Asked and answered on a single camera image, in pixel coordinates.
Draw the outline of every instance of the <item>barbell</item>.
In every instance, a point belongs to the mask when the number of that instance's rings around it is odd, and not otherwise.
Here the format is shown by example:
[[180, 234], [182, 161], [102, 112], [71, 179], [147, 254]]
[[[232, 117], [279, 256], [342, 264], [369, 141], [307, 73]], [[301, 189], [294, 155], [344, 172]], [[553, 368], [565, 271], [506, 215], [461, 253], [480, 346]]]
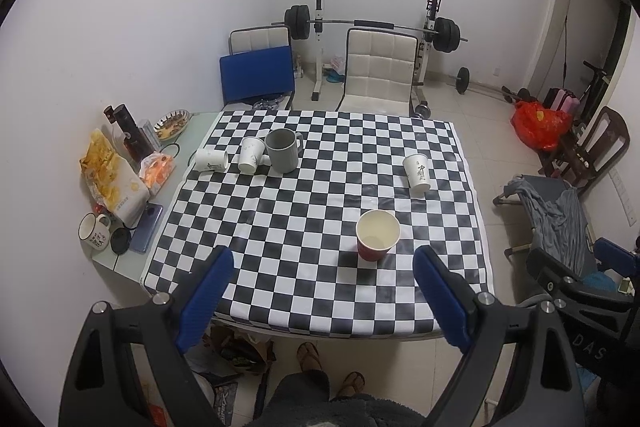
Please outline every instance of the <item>barbell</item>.
[[272, 25], [284, 24], [289, 27], [291, 39], [295, 41], [303, 41], [309, 38], [311, 33], [311, 24], [316, 27], [316, 32], [322, 31], [322, 24], [351, 24], [353, 26], [364, 26], [369, 28], [383, 28], [385, 30], [393, 30], [396, 28], [403, 30], [411, 30], [415, 32], [427, 33], [433, 35], [432, 42], [436, 51], [450, 53], [455, 51], [460, 45], [460, 41], [468, 42], [467, 39], [460, 37], [460, 27], [451, 19], [438, 17], [433, 30], [427, 28], [413, 28], [412, 26], [399, 26], [390, 22], [367, 21], [362, 19], [356, 20], [326, 20], [311, 19], [309, 6], [293, 5], [284, 12], [283, 22], [274, 22]]

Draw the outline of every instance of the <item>black and white tablecloth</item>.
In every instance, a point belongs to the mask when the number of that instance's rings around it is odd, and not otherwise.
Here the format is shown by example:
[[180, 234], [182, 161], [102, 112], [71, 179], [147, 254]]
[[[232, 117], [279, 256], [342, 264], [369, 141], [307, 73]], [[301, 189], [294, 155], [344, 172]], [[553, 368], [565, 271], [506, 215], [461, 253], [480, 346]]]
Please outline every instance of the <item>black and white tablecloth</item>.
[[[279, 174], [268, 156], [241, 174], [245, 136], [302, 133], [300, 168]], [[321, 111], [224, 112], [206, 147], [226, 150], [227, 172], [188, 172], [166, 220], [145, 286], [171, 292], [215, 245], [234, 252], [235, 274], [216, 315], [237, 323], [331, 337], [413, 337], [437, 324], [412, 272], [429, 244], [476, 291], [492, 291], [486, 234], [468, 167], [450, 123]], [[410, 197], [405, 156], [431, 159], [432, 186]], [[355, 225], [392, 211], [401, 239], [382, 261], [356, 253]]]

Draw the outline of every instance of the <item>plate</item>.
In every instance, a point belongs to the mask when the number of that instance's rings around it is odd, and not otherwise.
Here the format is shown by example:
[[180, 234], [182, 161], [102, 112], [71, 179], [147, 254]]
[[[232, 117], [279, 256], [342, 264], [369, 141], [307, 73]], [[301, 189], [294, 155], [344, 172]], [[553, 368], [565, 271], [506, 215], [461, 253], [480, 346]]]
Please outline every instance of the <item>plate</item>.
[[156, 136], [161, 142], [177, 138], [187, 127], [190, 118], [191, 113], [185, 109], [167, 113], [154, 126]]

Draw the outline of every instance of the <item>gray mug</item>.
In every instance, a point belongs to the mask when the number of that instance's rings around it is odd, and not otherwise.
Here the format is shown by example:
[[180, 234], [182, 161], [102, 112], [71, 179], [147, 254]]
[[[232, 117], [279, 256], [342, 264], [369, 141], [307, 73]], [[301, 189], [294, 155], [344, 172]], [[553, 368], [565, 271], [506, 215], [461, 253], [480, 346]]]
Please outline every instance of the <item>gray mug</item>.
[[264, 139], [271, 166], [281, 174], [298, 168], [298, 155], [305, 147], [302, 134], [290, 129], [274, 129]]

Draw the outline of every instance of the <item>smartphone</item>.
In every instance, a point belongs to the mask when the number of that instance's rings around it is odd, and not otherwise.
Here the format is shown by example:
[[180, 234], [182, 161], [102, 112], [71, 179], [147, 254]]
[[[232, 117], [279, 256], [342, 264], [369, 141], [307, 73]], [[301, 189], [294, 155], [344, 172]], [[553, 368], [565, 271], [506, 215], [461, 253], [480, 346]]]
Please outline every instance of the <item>smartphone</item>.
[[145, 210], [142, 212], [142, 216], [140, 217], [138, 225], [133, 231], [129, 250], [133, 250], [134, 252], [138, 253], [146, 253], [146, 250], [149, 248], [149, 243], [151, 243], [151, 237], [154, 235], [156, 227], [160, 222], [161, 215], [161, 204], [146, 204]]

